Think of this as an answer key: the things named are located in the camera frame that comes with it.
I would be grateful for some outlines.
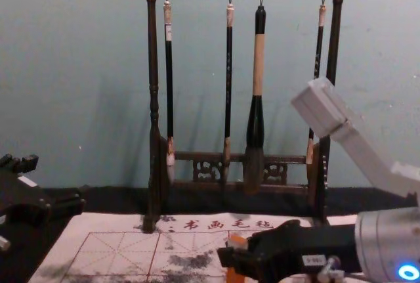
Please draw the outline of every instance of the label sticker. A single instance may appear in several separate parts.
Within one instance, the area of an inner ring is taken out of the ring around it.
[[[166,41],[172,41],[172,25],[165,25]]]
[[[37,186],[36,183],[34,183],[31,179],[29,179],[29,178],[27,178],[25,176],[20,176],[20,177],[18,177],[18,179],[20,181],[22,181],[23,183],[26,183],[28,186],[31,186],[32,188],[35,187],[35,186]]]
[[[325,255],[303,255],[302,260],[306,267],[322,267],[327,264]]]

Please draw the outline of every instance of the large calligraphy brush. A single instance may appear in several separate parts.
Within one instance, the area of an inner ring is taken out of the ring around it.
[[[165,56],[166,56],[166,92],[167,92],[167,132],[168,151],[166,165],[171,182],[175,179],[175,147],[173,143],[173,82],[172,82],[172,11],[171,3],[165,0],[163,6],[165,19]]]
[[[222,186],[228,180],[230,164],[230,107],[232,105],[232,32],[234,22],[234,6],[232,0],[226,10],[226,108],[224,113],[224,146]]]
[[[243,185],[246,194],[254,194],[264,175],[264,118],[263,72],[266,12],[263,2],[255,13],[254,72],[251,109],[247,126],[247,147],[243,167]]]

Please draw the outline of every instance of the carved wooden panel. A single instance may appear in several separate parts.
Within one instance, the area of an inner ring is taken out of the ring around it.
[[[221,162],[193,161],[192,167],[194,182],[215,182],[221,177]]]
[[[264,177],[262,183],[265,185],[286,185],[287,164],[286,163],[265,163]]]

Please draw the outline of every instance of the blue led light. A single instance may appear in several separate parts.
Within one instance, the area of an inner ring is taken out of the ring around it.
[[[413,265],[403,265],[398,269],[400,278],[408,281],[414,281],[420,278],[419,269]]]

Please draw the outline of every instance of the robotic arm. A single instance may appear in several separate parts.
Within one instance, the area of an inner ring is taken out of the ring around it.
[[[51,198],[23,174],[35,170],[38,156],[22,159],[7,154],[0,158],[0,226],[5,223],[26,223],[33,227],[56,219],[79,215],[85,206],[82,187],[60,198]],[[11,243],[0,236],[0,252],[9,250]]]
[[[420,169],[394,162],[373,143],[364,122],[344,103],[326,78],[315,79],[292,105],[322,138],[338,142],[381,190],[420,196]],[[223,267],[262,283],[293,274],[318,274],[329,282],[337,269],[363,272],[372,282],[420,282],[420,210],[418,207],[362,212],[355,225],[300,227],[296,221],[260,232],[246,247],[218,250]]]

